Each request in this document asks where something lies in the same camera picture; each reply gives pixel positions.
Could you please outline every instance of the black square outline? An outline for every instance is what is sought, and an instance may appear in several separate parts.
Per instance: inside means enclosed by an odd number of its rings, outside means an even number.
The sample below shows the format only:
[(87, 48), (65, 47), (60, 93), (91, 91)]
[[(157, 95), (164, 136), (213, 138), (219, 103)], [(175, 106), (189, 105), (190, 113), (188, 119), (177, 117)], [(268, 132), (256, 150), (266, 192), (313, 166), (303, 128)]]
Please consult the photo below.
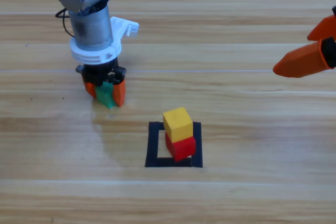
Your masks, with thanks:
[(159, 131), (164, 131), (163, 122), (149, 122), (148, 145), (145, 167), (198, 167), (203, 168), (202, 154), (202, 126), (199, 122), (193, 122), (194, 138), (196, 140), (196, 153), (175, 163), (172, 157), (157, 157), (159, 148)]

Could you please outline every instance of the wooden table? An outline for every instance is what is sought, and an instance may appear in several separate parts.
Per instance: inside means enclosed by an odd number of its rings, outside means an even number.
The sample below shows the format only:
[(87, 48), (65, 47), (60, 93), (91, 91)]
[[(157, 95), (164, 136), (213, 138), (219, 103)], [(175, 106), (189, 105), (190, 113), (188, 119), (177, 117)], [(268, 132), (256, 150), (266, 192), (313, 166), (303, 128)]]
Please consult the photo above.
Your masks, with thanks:
[[(0, 223), (335, 224), (335, 73), (272, 72), (335, 3), (111, 0), (140, 31), (108, 110), (75, 72), (60, 3), (0, 0)], [(204, 167), (144, 167), (149, 122), (180, 106)]]

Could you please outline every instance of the black cable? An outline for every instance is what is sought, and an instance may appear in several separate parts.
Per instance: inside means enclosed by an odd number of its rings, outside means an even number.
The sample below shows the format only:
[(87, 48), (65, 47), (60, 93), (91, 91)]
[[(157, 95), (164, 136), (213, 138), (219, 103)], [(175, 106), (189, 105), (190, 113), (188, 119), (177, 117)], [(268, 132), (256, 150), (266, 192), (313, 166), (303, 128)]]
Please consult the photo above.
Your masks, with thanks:
[(63, 27), (64, 27), (64, 30), (67, 32), (68, 35), (70, 35), (71, 37), (74, 38), (74, 35), (72, 35), (71, 33), (69, 33), (68, 29), (67, 29), (66, 26), (65, 26), (65, 18), (70, 18), (69, 16), (66, 16), (66, 15), (65, 15), (65, 12), (66, 12), (66, 11), (67, 11), (66, 8), (60, 10), (58, 13), (56, 13), (55, 17), (56, 17), (56, 18), (62, 18), (62, 19), (63, 19)]
[(59, 15), (62, 14), (62, 13), (65, 13), (67, 11), (66, 8), (64, 8), (63, 10), (60, 10), (58, 13), (55, 14), (55, 17), (56, 18), (63, 18), (63, 17), (60, 17)]

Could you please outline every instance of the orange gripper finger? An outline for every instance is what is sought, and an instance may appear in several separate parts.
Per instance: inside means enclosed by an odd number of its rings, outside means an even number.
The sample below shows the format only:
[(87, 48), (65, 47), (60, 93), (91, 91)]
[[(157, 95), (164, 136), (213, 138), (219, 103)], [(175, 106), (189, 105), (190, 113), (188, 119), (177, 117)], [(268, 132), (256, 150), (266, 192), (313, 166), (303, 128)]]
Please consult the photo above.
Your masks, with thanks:
[(279, 76), (301, 78), (335, 66), (336, 43), (330, 37), (287, 53), (274, 66), (273, 72)]
[(95, 89), (95, 85), (92, 84), (91, 82), (85, 82), (83, 79), (84, 85), (85, 85), (85, 89), (86, 91), (94, 98), (96, 98), (96, 89)]
[(336, 40), (336, 6), (332, 9), (334, 15), (324, 18), (308, 35), (307, 39), (319, 41), (333, 37)]
[(122, 106), (125, 101), (125, 80), (123, 80), (120, 84), (113, 85), (113, 100), (118, 106)]

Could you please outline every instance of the white mounting bracket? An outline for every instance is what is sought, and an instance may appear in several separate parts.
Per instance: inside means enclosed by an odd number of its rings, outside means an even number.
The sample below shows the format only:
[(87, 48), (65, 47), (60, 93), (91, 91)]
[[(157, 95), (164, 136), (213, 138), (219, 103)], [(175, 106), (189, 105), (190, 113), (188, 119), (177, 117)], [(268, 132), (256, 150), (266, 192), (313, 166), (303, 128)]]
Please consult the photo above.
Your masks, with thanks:
[(74, 59), (82, 64), (98, 65), (115, 59), (121, 53), (121, 39), (124, 35), (131, 37), (136, 35), (139, 24), (130, 20), (112, 17), (111, 27), (113, 43), (104, 50), (85, 51), (76, 45), (75, 38), (70, 40), (71, 54)]

